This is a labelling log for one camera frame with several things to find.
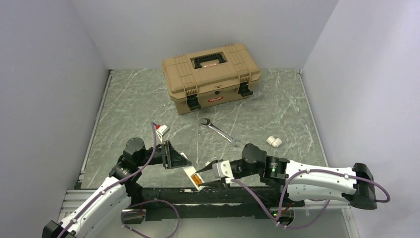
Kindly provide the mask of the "orange battery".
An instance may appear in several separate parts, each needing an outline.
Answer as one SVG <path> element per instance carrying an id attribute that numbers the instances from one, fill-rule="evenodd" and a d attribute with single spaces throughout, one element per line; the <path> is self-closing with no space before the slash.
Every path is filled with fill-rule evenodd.
<path id="1" fill-rule="evenodd" d="M 194 182 L 197 186 L 199 186 L 200 184 L 202 184 L 202 183 L 203 183 L 203 182 L 202 182 L 202 180 L 201 180 L 201 178 L 200 178 L 197 174 L 192 175 L 192 176 L 191 176 L 191 179 L 193 180 L 193 182 Z"/>

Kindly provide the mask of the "white air conditioner remote control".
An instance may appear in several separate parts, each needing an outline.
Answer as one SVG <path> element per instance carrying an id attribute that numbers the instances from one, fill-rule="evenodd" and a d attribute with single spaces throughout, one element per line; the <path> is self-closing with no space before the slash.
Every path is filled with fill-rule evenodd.
<path id="1" fill-rule="evenodd" d="M 195 187 L 198 191 L 201 191 L 202 189 L 204 189 L 204 188 L 205 188 L 204 186 L 197 186 L 197 185 L 193 182 L 193 180 L 191 179 L 191 176 L 193 175 L 193 172 L 195 172 L 195 171 L 196 171 L 196 169 L 195 169 L 195 167 L 194 167 L 194 166 L 192 166 L 192 165 L 190 165 L 190 166 L 185 166 L 185 167 L 182 167 L 182 169 L 183 169 L 183 171 L 185 172 L 185 174 L 187 175 L 187 177 L 189 178 L 189 180 L 192 182 L 193 186 L 194 186 L 194 187 Z M 197 175 L 201 178 L 202 182 L 204 183 L 204 180 L 202 179 L 201 175 L 200 175 L 200 174 L 197 174 Z"/>

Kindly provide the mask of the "white pipe elbow fitting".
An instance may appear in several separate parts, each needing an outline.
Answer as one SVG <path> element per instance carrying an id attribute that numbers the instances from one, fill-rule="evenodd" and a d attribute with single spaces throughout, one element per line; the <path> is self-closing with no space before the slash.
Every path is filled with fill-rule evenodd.
<path id="1" fill-rule="evenodd" d="M 266 142 L 272 147 L 279 147 L 282 144 L 282 140 L 280 138 L 275 138 L 274 136 L 270 136 L 266 139 Z"/>

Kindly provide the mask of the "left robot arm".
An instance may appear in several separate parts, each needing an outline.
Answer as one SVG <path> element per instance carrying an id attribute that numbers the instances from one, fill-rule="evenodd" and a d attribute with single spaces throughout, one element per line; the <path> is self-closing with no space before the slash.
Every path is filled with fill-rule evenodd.
<path id="1" fill-rule="evenodd" d="M 144 200 L 143 188 L 137 183 L 146 165 L 163 164 L 166 169 L 192 165 L 176 151 L 170 141 L 147 149 L 141 138 L 127 141 L 117 164 L 100 187 L 70 215 L 59 222 L 48 222 L 44 238 L 94 238 L 122 210 L 138 207 Z"/>

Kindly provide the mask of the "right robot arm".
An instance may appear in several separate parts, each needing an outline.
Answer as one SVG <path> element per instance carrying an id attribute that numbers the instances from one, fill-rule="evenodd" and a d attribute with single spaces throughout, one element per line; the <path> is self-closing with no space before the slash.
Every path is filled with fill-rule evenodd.
<path id="1" fill-rule="evenodd" d="M 242 150 L 241 159 L 214 160 L 198 172 L 209 170 L 217 180 L 203 185 L 217 189 L 229 188 L 234 179 L 259 175 L 262 183 L 278 188 L 273 192 L 273 200 L 279 206 L 290 201 L 337 200 L 358 209 L 377 209 L 373 175 L 363 163 L 346 168 L 307 165 L 269 156 L 266 151 L 248 143 Z"/>

